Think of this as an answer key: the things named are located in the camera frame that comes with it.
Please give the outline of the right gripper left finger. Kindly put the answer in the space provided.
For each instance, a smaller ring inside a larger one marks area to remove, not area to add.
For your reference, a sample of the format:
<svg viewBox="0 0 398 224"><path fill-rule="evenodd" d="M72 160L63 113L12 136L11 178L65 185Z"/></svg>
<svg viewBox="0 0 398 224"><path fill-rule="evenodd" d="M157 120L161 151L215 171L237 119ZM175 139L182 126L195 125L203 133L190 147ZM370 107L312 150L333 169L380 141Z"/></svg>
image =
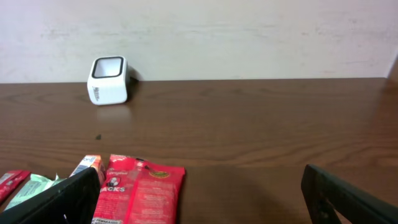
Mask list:
<svg viewBox="0 0 398 224"><path fill-rule="evenodd" d="M90 167L1 214L1 224L91 223L100 194Z"/></svg>

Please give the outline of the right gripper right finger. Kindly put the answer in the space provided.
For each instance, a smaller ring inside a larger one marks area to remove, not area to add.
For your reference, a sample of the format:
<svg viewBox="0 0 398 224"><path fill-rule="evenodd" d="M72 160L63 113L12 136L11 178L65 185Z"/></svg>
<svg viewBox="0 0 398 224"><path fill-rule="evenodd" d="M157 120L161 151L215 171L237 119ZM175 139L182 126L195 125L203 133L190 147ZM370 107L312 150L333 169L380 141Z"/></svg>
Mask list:
<svg viewBox="0 0 398 224"><path fill-rule="evenodd" d="M301 190L312 223L340 223L340 213L351 223L397 224L397 207L307 164Z"/></svg>

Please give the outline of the light green snack packet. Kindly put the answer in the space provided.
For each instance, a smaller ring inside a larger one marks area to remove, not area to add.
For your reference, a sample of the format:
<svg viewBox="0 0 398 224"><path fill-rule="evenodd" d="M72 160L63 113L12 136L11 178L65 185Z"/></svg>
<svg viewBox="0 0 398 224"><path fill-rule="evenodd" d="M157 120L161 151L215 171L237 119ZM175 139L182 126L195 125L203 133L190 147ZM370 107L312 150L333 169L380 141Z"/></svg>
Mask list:
<svg viewBox="0 0 398 224"><path fill-rule="evenodd" d="M27 181L24 186L15 194L15 196L8 203L5 210L8 210L16 205L25 202L26 200L42 193L43 191L57 185L62 182L64 179L61 179L58 175L55 176L54 180L50 180L44 176L31 174L30 180Z"/></svg>

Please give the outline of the small orange snack packet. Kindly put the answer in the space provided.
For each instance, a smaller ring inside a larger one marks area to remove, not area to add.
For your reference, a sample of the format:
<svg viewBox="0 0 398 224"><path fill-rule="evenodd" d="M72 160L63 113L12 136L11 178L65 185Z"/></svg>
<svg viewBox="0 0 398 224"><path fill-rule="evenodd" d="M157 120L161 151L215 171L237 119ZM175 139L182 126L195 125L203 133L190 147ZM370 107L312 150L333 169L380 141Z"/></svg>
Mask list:
<svg viewBox="0 0 398 224"><path fill-rule="evenodd" d="M70 174L70 177L90 167L94 168L97 171L99 183L100 185L102 185L103 182L106 180L106 169L100 155L86 155L80 161L74 171Z"/></svg>

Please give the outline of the large red snack bag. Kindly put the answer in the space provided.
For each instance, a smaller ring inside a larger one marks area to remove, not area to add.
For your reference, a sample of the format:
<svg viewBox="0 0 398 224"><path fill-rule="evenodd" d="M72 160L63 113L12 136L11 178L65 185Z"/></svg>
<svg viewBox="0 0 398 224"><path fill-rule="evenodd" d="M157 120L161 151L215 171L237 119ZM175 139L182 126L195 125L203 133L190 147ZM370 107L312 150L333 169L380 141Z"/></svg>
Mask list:
<svg viewBox="0 0 398 224"><path fill-rule="evenodd" d="M93 224L174 224L184 167L110 155Z"/></svg>

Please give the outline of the small red snack packet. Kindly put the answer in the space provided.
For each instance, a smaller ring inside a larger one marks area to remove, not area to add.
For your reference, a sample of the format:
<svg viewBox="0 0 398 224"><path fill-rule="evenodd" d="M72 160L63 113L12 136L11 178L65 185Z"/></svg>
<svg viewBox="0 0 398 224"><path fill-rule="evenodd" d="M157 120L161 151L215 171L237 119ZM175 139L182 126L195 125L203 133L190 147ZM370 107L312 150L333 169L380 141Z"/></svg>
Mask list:
<svg viewBox="0 0 398 224"><path fill-rule="evenodd" d="M3 204L13 191L31 174L28 170L10 170L1 177L0 203Z"/></svg>

